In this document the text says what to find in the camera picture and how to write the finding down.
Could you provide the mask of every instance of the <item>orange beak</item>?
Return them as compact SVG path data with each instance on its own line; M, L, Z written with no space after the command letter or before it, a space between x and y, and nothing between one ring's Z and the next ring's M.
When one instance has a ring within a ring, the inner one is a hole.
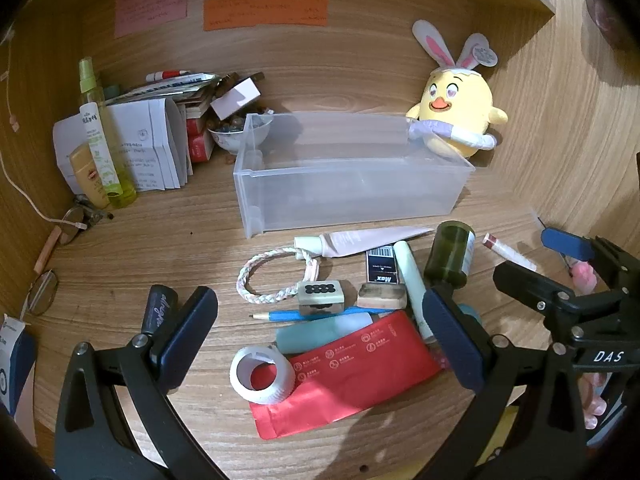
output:
M435 101L429 103L429 108L434 112L444 112L451 108L451 103L447 103L442 97L438 97Z

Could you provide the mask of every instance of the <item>bunny ear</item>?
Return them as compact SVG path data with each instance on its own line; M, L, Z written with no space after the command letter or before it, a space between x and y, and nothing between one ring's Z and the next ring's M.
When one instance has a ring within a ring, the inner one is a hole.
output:
M489 52L493 52L489 48L489 40L485 38L484 35L476 32L475 34L472 34L467 38L465 46L462 48L462 53L460 54L460 57L456 62L456 66L460 68L466 68L468 70L473 70L476 66L478 66L479 61L474 55L474 48L477 46Z
M441 67L453 67L453 58L442 36L431 23L418 20L414 23L414 36L422 48L435 59Z

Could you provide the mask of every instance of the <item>yellow chick plush toy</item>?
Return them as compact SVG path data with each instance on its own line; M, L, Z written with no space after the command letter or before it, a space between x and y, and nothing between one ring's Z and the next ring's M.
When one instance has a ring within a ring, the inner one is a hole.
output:
M407 113L418 119L422 131L443 137L460 155L469 158L478 149L492 150L497 141L485 135L491 124L504 124L507 114L493 106L493 95L482 76L472 70L478 64L495 66L498 58L482 34L466 40L457 63L438 30L425 20L414 24L414 36L440 66L431 73L420 104Z

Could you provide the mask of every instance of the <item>plastic bin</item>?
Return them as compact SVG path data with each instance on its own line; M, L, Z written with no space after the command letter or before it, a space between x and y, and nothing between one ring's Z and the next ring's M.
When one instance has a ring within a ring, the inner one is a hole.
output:
M234 180L247 238L265 231L444 215L474 171L402 116L249 115Z

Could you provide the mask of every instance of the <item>pink inner ear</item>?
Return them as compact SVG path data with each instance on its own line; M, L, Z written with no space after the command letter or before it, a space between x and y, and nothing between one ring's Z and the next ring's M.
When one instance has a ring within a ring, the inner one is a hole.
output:
M442 64L446 66L453 66L453 60L444 53L444 51L440 48L440 45L433 38L427 36L426 38L427 46L433 50L433 53L442 60Z
M462 62L460 63L460 66L462 68L468 68L469 65L471 65L475 60L476 60L476 58L474 57L474 54L471 53L471 54L468 55L468 57L466 57L464 60L462 60Z

